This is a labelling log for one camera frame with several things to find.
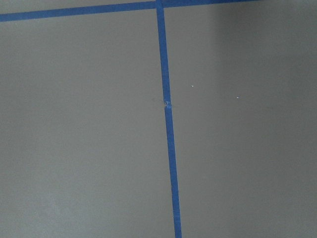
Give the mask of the crossing blue tape strip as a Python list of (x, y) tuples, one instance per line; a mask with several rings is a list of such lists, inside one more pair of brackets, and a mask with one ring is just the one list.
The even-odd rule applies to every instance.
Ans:
[(316, 12), (317, 10), (317, 2), (315, 0), (163, 0), (160, 4), (158, 1), (145, 1), (6, 13), (0, 15), (0, 21), (11, 22), (77, 15), (150, 10), (157, 9), (158, 6), (160, 6), (161, 9), (174, 8), (176, 10), (180, 10), (181, 8), (185, 8), (185, 12), (188, 13), (192, 7), (216, 4), (236, 6), (241, 15), (249, 13), (254, 16), (263, 15), (264, 13), (268, 13), (270, 10), (272, 10), (274, 14), (280, 13), (282, 15), (290, 15), (291, 13), (298, 14), (302, 10), (306, 13)]

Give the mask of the long blue tape strip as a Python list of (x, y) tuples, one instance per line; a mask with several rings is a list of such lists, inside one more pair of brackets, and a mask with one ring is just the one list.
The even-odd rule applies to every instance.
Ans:
[(181, 214), (180, 214), (180, 203), (179, 203), (178, 176), (177, 176), (176, 153), (175, 153), (175, 142), (174, 142), (173, 115), (172, 115), (172, 103), (171, 103), (171, 94), (170, 94), (170, 80), (169, 80), (169, 67), (168, 67), (168, 54), (167, 54), (163, 1), (161, 0), (156, 1), (156, 12), (157, 12), (159, 55), (160, 55), (160, 65), (161, 65), (161, 77), (162, 77), (162, 93), (163, 93), (163, 102), (164, 102), (164, 115), (165, 115), (167, 149), (168, 149), (168, 163), (169, 163), (169, 174), (170, 174), (170, 183), (171, 183), (171, 199), (172, 199), (174, 234), (176, 238), (181, 238), (182, 237)]

